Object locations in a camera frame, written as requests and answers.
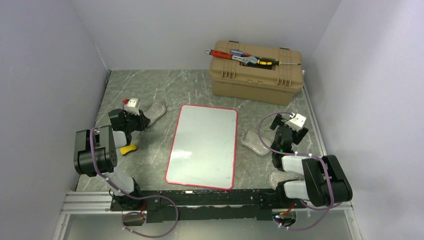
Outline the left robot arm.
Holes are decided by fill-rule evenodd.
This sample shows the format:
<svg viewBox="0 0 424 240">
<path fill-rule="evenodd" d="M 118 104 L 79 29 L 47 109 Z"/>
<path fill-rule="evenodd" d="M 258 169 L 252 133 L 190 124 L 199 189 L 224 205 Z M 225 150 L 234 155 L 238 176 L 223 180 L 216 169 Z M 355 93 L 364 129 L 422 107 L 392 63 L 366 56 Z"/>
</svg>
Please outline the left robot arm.
<svg viewBox="0 0 424 240">
<path fill-rule="evenodd" d="M 136 151 L 132 133 L 144 131 L 151 120 L 141 110 L 119 108 L 111 110 L 108 117 L 110 125 L 76 132 L 74 168 L 79 175 L 105 180 L 114 195 L 124 196 L 124 204 L 137 210 L 143 205 L 144 196 L 138 192 L 137 182 L 118 166 L 117 151 L 123 156 Z"/>
</svg>

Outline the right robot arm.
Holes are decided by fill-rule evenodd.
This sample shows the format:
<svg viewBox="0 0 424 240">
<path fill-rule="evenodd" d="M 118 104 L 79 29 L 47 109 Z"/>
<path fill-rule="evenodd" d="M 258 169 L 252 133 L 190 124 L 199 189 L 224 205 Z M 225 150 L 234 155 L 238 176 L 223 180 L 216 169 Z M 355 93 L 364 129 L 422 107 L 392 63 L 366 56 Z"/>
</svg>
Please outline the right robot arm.
<svg viewBox="0 0 424 240">
<path fill-rule="evenodd" d="M 287 119 L 281 114 L 271 123 L 270 129 L 275 131 L 270 146 L 272 163 L 278 171 L 270 183 L 276 191 L 276 203 L 287 208 L 298 199 L 315 207 L 330 207 L 351 201 L 353 190 L 335 155 L 316 159 L 293 151 L 292 146 L 299 144 L 309 131 L 303 124 L 301 116 Z"/>
</svg>

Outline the red framed whiteboard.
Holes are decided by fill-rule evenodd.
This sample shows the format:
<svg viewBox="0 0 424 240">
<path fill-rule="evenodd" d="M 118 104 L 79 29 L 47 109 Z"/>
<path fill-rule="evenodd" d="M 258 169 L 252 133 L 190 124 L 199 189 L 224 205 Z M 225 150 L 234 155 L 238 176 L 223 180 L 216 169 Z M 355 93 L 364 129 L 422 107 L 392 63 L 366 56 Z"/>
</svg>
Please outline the red framed whiteboard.
<svg viewBox="0 0 424 240">
<path fill-rule="evenodd" d="M 168 184 L 230 190 L 235 181 L 238 112 L 184 104 L 165 172 Z"/>
</svg>

